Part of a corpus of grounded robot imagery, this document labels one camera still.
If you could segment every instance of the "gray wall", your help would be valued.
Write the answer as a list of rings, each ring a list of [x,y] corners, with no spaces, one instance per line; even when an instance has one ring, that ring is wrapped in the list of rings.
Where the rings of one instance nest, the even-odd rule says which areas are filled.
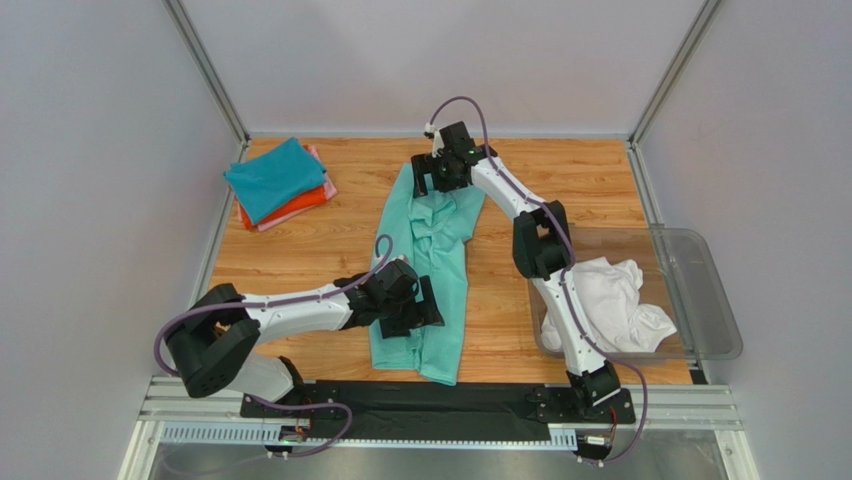
[[[766,479],[848,478],[852,7],[729,1],[643,146],[665,222],[710,244],[729,383]]]
[[[0,477],[115,478],[236,155],[161,2],[0,4]]]
[[[702,0],[186,0],[251,131],[626,134]],[[467,106],[443,120],[473,122]]]

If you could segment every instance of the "transparent container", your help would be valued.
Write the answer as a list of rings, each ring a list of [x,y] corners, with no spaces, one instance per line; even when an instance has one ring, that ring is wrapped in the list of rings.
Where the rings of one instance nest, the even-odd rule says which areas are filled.
[[[686,229],[572,228],[571,241],[582,262],[606,257],[610,264],[633,259],[643,271],[640,303],[661,307],[678,333],[666,338],[654,353],[616,353],[622,358],[666,360],[694,358],[725,360],[738,357],[743,344],[731,306],[722,288],[707,242]],[[533,330],[539,349],[554,358],[541,340],[547,313],[538,291],[528,283]]]

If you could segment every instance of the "blue folded cloth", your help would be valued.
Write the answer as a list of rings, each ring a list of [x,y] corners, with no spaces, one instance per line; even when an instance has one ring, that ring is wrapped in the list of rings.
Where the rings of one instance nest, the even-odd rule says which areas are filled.
[[[407,256],[418,275],[431,277],[445,325],[414,329],[410,337],[383,339],[381,327],[374,323],[373,368],[417,370],[429,380],[455,385],[467,309],[464,242],[473,236],[485,193],[473,186],[420,198],[413,198],[413,192],[414,177],[406,164],[385,203],[377,235],[390,235],[393,256]]]
[[[325,183],[325,166],[291,138],[246,163],[234,163],[225,179],[257,224],[297,196]]]

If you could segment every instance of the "white cloth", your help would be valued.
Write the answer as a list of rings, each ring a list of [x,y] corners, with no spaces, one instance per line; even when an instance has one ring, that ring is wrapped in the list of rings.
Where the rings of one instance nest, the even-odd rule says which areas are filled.
[[[642,270],[633,260],[610,265],[606,257],[600,257],[580,262],[572,270],[577,296],[604,351],[654,352],[664,338],[677,332],[662,308],[639,304]],[[548,350],[562,351],[550,315],[541,326],[541,339]]]

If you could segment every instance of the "wooden tabletop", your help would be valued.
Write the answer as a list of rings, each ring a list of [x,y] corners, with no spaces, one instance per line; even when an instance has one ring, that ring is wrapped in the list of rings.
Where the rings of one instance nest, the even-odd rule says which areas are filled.
[[[255,139],[248,158],[283,140]],[[230,282],[242,293],[278,294],[366,271],[400,168],[412,155],[431,148],[423,138],[301,141],[316,145],[339,195],[262,233],[247,231],[233,210],[211,285]],[[495,139],[492,145],[527,187],[562,202],[574,224],[571,235],[579,260],[601,255],[613,263],[637,259],[645,270],[643,301],[668,309],[647,235],[624,230],[646,224],[621,141]],[[564,361],[545,356],[535,344],[527,284],[514,266],[511,247],[511,221],[486,199],[466,247],[470,290],[459,381],[565,383]],[[661,348],[679,349],[677,336]],[[366,329],[306,333],[261,345],[257,352],[290,358],[304,378],[423,380],[414,371],[374,370]],[[618,368],[622,383],[638,383],[635,374]],[[692,383],[682,360],[643,366],[642,371],[650,383]]]

